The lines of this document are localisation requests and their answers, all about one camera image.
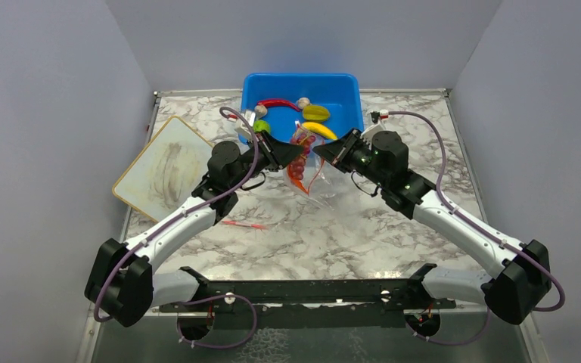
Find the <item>yellow green starfruit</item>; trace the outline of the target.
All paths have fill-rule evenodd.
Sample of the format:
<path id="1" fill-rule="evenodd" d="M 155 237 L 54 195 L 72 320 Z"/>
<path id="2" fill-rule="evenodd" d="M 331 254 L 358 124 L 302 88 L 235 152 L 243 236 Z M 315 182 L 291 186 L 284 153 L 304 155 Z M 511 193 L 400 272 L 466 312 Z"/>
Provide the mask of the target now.
<path id="1" fill-rule="evenodd" d="M 308 104 L 302 109 L 302 116 L 306 122 L 324 123 L 330 119 L 331 113 L 321 105 Z"/>

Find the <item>clear zip bag orange zipper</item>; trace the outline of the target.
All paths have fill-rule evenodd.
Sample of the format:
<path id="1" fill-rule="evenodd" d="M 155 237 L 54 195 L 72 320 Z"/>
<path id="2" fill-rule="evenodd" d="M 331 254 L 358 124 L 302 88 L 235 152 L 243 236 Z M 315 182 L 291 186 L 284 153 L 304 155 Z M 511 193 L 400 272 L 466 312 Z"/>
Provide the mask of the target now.
<path id="1" fill-rule="evenodd" d="M 320 144 L 333 141 L 303 129 L 300 124 L 300 121 L 295 122 L 295 130 L 291 138 L 301 132 L 314 134 L 317 141 L 312 145 L 312 149 Z M 322 209 L 339 209 L 345 201 L 351 200 L 357 195 L 353 183 L 347 179 L 347 176 L 325 162 L 313 151 L 309 155 L 302 181 L 291 179 L 288 176 L 287 167 L 283 171 L 283 176 L 284 181 L 294 193 Z"/>

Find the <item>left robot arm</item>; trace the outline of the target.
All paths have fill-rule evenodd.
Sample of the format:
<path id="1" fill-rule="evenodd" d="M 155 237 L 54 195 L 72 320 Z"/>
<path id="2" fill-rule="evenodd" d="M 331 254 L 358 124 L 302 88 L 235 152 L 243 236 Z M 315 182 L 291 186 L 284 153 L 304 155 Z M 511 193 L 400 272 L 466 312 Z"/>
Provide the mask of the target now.
<path id="1" fill-rule="evenodd" d="M 138 322 L 154 304 L 153 275 L 165 260 L 202 231 L 224 219 L 238 202 L 236 191 L 265 170 L 283 170 L 304 148 L 257 132 L 241 152 L 233 141 L 216 144 L 207 172 L 191 196 L 148 231 L 124 242 L 110 238 L 99 247 L 85 285 L 93 317 L 124 327 Z"/>

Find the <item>purple grape bunch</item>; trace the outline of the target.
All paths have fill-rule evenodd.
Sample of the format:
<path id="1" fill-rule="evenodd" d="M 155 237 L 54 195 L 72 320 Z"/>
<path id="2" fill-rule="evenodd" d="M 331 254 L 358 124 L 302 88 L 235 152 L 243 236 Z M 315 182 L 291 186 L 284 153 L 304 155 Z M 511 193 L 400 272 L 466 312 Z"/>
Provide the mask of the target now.
<path id="1" fill-rule="evenodd" d="M 314 134 L 301 132 L 290 140 L 291 144 L 299 145 L 303 151 L 296 157 L 287 168 L 288 176 L 295 181 L 302 181 L 306 164 L 309 161 L 309 155 L 312 152 L 312 145 L 317 141 Z"/>

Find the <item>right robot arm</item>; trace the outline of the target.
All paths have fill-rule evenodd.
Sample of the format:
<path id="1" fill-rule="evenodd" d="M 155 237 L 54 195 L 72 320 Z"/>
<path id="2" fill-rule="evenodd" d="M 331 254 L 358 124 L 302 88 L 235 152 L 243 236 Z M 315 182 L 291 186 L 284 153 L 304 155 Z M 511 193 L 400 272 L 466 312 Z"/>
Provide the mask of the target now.
<path id="1" fill-rule="evenodd" d="M 520 324 L 550 291 L 547 247 L 497 231 L 449 202 L 433 182 L 409 168 L 409 149 L 396 132 L 378 132 L 366 141 L 352 129 L 313 150 L 335 169 L 368 179 L 389 208 L 440 233 L 483 268 L 481 273 L 431 268 L 406 288 L 413 306 L 459 299 L 482 303 L 501 320 Z"/>

